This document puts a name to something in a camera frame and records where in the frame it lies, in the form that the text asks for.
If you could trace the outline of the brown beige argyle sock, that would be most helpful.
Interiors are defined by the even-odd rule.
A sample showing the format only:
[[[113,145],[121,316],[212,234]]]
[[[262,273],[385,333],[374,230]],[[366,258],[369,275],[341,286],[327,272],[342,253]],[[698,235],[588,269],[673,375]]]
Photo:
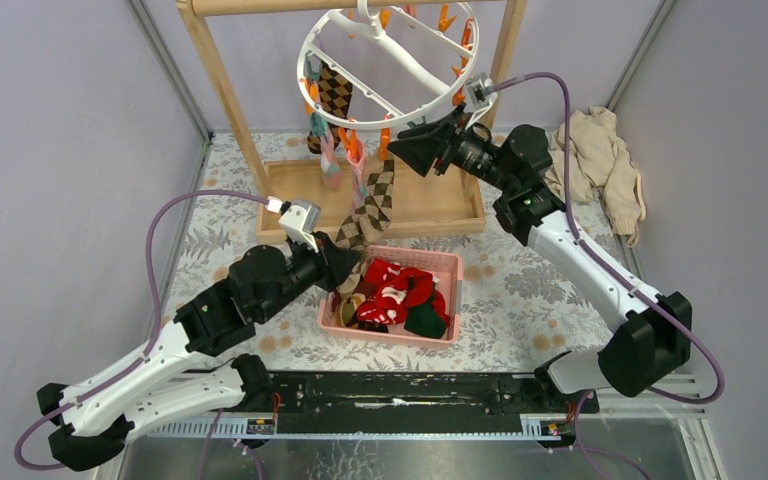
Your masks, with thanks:
[[[347,119],[353,95],[353,84],[339,72],[325,63],[321,63],[317,88],[324,111],[334,117]],[[338,133],[339,127],[330,122],[328,126],[334,138],[335,147],[337,147],[341,143]],[[315,136],[312,131],[308,134],[306,141],[310,153],[322,153],[320,138]]]

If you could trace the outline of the dark green sock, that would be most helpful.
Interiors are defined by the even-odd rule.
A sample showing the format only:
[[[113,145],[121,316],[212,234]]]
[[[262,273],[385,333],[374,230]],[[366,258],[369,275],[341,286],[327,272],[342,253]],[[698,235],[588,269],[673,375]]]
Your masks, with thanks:
[[[435,291],[423,304],[408,309],[406,331],[425,338],[441,339],[451,323],[443,295]]]

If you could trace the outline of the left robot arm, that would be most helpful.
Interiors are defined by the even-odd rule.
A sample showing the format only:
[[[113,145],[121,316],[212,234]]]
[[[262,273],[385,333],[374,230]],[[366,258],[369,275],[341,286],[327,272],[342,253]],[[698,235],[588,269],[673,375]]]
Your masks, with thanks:
[[[102,373],[74,385],[49,383],[37,392],[55,425],[52,457],[73,471],[97,467],[148,432],[210,410],[258,411],[273,403],[272,379],[256,355],[242,354],[195,379],[176,376],[253,338],[256,328],[316,286],[334,292],[362,259],[322,233],[312,244],[249,249],[227,276],[179,308],[155,340]]]

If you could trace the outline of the plain red sock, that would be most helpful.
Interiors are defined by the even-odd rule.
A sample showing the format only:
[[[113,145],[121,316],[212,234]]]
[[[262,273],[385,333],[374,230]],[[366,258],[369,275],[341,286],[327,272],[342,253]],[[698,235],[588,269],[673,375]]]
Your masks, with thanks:
[[[443,325],[443,329],[448,329],[451,325],[451,316],[448,312],[446,299],[441,292],[437,290],[433,292],[433,297],[431,298],[431,307]]]

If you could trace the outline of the red white patterned sock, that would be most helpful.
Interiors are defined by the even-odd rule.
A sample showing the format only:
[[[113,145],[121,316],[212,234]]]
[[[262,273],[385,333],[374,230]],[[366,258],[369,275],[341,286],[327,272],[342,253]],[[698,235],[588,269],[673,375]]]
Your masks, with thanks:
[[[366,300],[356,310],[361,322],[380,325],[398,325],[407,320],[408,309],[394,298],[379,296]]]

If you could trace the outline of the red sock white fluffy cuff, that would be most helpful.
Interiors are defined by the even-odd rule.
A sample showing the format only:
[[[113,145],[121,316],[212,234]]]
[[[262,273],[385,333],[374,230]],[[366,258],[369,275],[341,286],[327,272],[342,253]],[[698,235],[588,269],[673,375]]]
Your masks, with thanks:
[[[394,298],[406,308],[423,304],[436,288],[437,277],[416,267],[406,267],[379,258],[373,259],[364,281],[374,287],[368,298]]]

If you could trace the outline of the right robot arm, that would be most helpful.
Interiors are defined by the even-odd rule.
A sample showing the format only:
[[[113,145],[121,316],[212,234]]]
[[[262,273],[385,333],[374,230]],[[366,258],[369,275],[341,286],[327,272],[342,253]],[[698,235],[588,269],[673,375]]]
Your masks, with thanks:
[[[542,179],[551,164],[545,131],[519,125],[496,146],[485,126],[466,124],[468,117],[457,107],[399,133],[387,149],[421,176],[455,166],[497,188],[493,208],[503,230],[562,272],[612,333],[601,348],[541,365],[533,386],[537,405],[557,412],[574,393],[607,387],[635,397],[683,366],[691,352],[681,331],[692,323],[689,300],[640,281],[568,219],[566,205]]]

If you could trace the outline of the black red yellow argyle sock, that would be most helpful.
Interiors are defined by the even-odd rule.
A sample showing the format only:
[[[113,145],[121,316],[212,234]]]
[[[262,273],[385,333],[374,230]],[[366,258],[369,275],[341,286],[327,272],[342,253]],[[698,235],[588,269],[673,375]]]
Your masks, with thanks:
[[[348,321],[348,323],[346,324],[346,327],[350,329],[360,330],[360,331],[377,332],[377,333],[384,333],[384,334],[388,333],[388,326],[386,324],[361,321],[355,317],[352,317]]]

